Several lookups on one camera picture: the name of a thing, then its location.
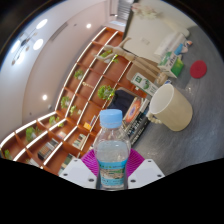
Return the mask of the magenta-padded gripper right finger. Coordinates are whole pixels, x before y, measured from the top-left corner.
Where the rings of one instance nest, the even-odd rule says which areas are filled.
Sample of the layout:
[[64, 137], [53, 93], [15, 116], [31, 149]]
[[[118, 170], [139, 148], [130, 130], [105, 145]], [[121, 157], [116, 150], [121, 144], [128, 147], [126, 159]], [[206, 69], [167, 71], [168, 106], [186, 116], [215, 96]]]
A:
[[131, 149], [126, 164], [126, 177], [127, 187], [135, 189], [163, 178], [164, 174], [152, 159], [144, 159]]

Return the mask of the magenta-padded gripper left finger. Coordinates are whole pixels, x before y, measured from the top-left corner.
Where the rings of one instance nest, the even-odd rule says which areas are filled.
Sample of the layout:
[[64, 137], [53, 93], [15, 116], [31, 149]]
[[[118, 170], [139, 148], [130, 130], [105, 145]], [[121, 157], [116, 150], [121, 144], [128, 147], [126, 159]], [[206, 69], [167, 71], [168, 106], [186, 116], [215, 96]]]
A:
[[78, 186], [95, 189], [98, 174], [99, 165], [94, 150], [90, 150], [81, 159], [72, 159], [61, 172], [60, 177]]

